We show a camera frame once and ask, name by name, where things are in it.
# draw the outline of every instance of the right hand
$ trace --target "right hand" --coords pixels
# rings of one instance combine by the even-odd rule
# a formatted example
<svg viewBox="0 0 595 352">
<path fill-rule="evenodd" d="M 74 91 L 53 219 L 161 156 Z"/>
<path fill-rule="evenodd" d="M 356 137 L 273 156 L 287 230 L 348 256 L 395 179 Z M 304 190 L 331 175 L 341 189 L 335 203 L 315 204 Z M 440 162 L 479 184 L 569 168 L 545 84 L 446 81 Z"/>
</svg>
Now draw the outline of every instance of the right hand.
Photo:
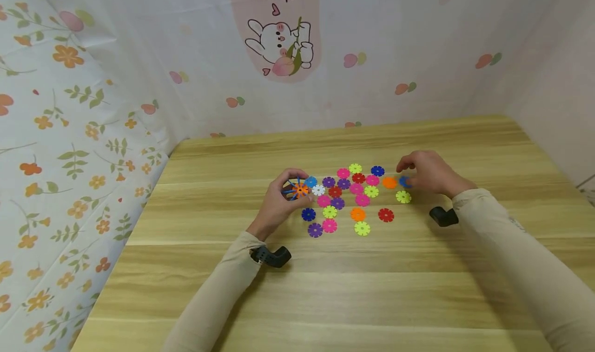
<svg viewBox="0 0 595 352">
<path fill-rule="evenodd" d="M 404 156 L 397 165 L 397 172 L 406 169 L 417 170 L 416 175 L 407 180 L 408 185 L 423 191 L 440 193 L 449 198 L 477 188 L 473 182 L 454 172 L 434 151 L 416 150 Z"/>
</svg>

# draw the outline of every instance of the plastic snowflake block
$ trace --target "plastic snowflake block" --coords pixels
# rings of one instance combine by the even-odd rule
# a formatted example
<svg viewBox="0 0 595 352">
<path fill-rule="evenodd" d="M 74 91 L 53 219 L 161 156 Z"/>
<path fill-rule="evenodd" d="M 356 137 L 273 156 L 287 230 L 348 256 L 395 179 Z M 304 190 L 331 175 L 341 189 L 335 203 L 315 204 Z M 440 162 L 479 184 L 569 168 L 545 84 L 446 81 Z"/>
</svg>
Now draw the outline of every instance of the plastic snowflake block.
<svg viewBox="0 0 595 352">
<path fill-rule="evenodd" d="M 338 198 L 342 194 L 343 194 L 343 191 L 341 191 L 341 188 L 339 188 L 339 187 L 332 187 L 328 190 L 328 195 L 333 198 Z"/>
<path fill-rule="evenodd" d="M 368 175 L 366 177 L 366 183 L 375 187 L 376 185 L 380 184 L 380 179 L 378 179 L 378 176 L 376 175 Z"/>
<path fill-rule="evenodd" d="M 412 188 L 411 185 L 407 184 L 407 180 L 409 180 L 410 178 L 408 176 L 401 176 L 399 177 L 399 184 L 401 184 L 401 187 L 403 188 Z"/>
<path fill-rule="evenodd" d="M 371 172 L 372 172 L 372 175 L 373 176 L 380 177 L 380 176 L 383 176 L 384 175 L 384 169 L 381 166 L 374 166 L 374 167 L 372 167 Z"/>
<path fill-rule="evenodd" d="M 332 188 L 334 187 L 334 177 L 332 176 L 326 176 L 323 180 L 322 180 L 322 185 L 324 185 L 327 188 Z"/>
<path fill-rule="evenodd" d="M 326 219 L 322 222 L 322 230 L 324 233 L 333 233 L 337 230 L 337 222 L 334 219 Z"/>
<path fill-rule="evenodd" d="M 322 235 L 322 226 L 318 223 L 312 223 L 308 227 L 308 234 L 312 238 L 318 238 Z"/>
<path fill-rule="evenodd" d="M 351 219 L 355 220 L 356 222 L 362 222 L 366 218 L 366 212 L 363 211 L 359 207 L 354 207 L 351 210 Z"/>
<path fill-rule="evenodd" d="M 378 211 L 378 217 L 385 223 L 390 223 L 395 218 L 395 213 L 390 210 L 390 208 L 381 208 Z"/>
<path fill-rule="evenodd" d="M 324 208 L 326 206 L 330 206 L 331 198 L 328 195 L 322 195 L 317 199 L 318 206 Z"/>
<path fill-rule="evenodd" d="M 337 187 L 340 187 L 342 190 L 348 190 L 351 187 L 351 182 L 349 179 L 339 179 L 337 182 Z"/>
<path fill-rule="evenodd" d="M 397 197 L 397 201 L 400 203 L 410 203 L 411 202 L 411 195 L 408 191 L 398 191 L 395 195 Z"/>
<path fill-rule="evenodd" d="M 319 197 L 326 193 L 326 188 L 320 184 L 317 184 L 312 187 L 312 194 Z"/>
<path fill-rule="evenodd" d="M 357 173 L 353 174 L 353 176 L 351 177 L 351 180 L 353 180 L 354 183 L 361 184 L 366 181 L 366 176 L 364 174 L 362 174 L 361 172 L 357 172 Z"/>
<path fill-rule="evenodd" d="M 384 187 L 388 188 L 389 190 L 394 190 L 394 188 L 397 187 L 397 181 L 394 179 L 394 177 L 387 176 L 382 179 L 382 185 L 384 185 Z"/>
<path fill-rule="evenodd" d="M 367 236 L 370 232 L 370 225 L 366 222 L 357 222 L 355 226 L 353 226 L 355 233 L 359 234 L 360 236 L 364 237 Z"/>
<path fill-rule="evenodd" d="M 302 210 L 302 219 L 306 220 L 306 222 L 311 222 L 316 219 L 316 211 L 313 208 L 304 208 Z"/>
<path fill-rule="evenodd" d="M 380 191 L 375 186 L 368 185 L 364 188 L 364 194 L 369 198 L 376 198 L 380 194 Z"/>
<path fill-rule="evenodd" d="M 349 165 L 349 172 L 351 173 L 358 173 L 362 171 L 362 165 L 359 163 L 352 163 Z"/>
<path fill-rule="evenodd" d="M 358 206 L 366 207 L 370 204 L 370 198 L 367 195 L 360 194 L 355 197 L 355 203 Z"/>
<path fill-rule="evenodd" d="M 309 188 L 312 188 L 317 183 L 318 183 L 318 180 L 316 180 L 316 177 L 313 177 L 313 176 L 310 176 L 308 179 L 304 180 L 304 184 L 308 185 Z"/>
<path fill-rule="evenodd" d="M 337 176 L 339 179 L 347 179 L 349 177 L 349 170 L 348 169 L 338 169 Z"/>
<path fill-rule="evenodd" d="M 337 210 L 342 210 L 345 207 L 345 201 L 340 197 L 333 198 L 331 200 L 331 206 L 333 206 Z"/>
<path fill-rule="evenodd" d="M 337 216 L 337 208 L 334 206 L 326 206 L 323 210 L 322 210 L 322 216 L 324 216 L 327 219 L 333 219 Z"/>
<path fill-rule="evenodd" d="M 351 184 L 349 190 L 355 195 L 360 195 L 364 193 L 364 187 L 361 184 Z"/>
</svg>

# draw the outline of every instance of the wooden table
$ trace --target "wooden table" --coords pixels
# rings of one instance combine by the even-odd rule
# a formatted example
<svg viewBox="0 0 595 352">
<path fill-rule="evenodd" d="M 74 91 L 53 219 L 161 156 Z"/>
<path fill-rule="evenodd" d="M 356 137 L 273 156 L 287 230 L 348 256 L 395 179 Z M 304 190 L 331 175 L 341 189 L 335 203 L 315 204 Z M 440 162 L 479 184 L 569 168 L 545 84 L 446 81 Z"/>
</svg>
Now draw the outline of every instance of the wooden table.
<svg viewBox="0 0 595 352">
<path fill-rule="evenodd" d="M 74 351 L 158 351 L 184 306 L 254 218 L 286 167 L 334 175 L 353 162 L 389 173 L 400 156 L 435 149 L 492 191 L 541 243 L 595 287 L 595 210 L 505 117 L 187 140 L 176 148 Z M 365 208 L 368 237 L 349 210 L 312 239 L 295 213 L 270 238 L 293 259 L 262 270 L 239 301 L 220 351 L 548 351 L 524 306 L 463 237 L 437 229 L 442 196 L 394 191 Z M 353 195 L 346 198 L 355 206 Z M 393 223 L 376 214 L 390 207 Z"/>
</svg>

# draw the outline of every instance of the rabbit illustration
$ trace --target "rabbit illustration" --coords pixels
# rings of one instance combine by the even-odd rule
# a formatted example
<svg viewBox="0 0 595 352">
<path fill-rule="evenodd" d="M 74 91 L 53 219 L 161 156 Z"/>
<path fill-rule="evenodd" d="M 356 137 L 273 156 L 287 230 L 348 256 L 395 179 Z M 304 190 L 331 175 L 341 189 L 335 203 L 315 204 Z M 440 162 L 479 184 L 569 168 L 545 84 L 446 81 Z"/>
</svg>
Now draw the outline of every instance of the rabbit illustration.
<svg viewBox="0 0 595 352">
<path fill-rule="evenodd" d="M 298 28 L 291 30 L 286 23 L 266 24 L 262 26 L 258 20 L 248 20 L 248 26 L 259 39 L 246 39 L 246 45 L 261 55 L 266 61 L 274 64 L 281 57 L 285 57 L 291 48 L 291 56 L 295 58 L 298 51 L 301 54 L 301 67 L 309 69 L 312 66 L 314 53 L 310 43 L 310 23 L 299 22 Z"/>
</svg>

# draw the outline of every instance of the floral fabric wall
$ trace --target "floral fabric wall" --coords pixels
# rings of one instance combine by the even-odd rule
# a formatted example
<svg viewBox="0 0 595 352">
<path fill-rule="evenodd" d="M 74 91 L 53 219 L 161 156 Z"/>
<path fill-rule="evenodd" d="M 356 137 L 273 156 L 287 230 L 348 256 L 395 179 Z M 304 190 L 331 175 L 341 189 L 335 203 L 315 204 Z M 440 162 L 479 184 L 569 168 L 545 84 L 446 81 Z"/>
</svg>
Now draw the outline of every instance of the floral fabric wall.
<svg viewBox="0 0 595 352">
<path fill-rule="evenodd" d="M 552 0 L 48 1 L 180 141 L 465 116 Z"/>
<path fill-rule="evenodd" d="M 160 103 L 126 100 L 78 39 L 96 25 L 0 0 L 2 351 L 73 345 L 167 161 Z"/>
</svg>

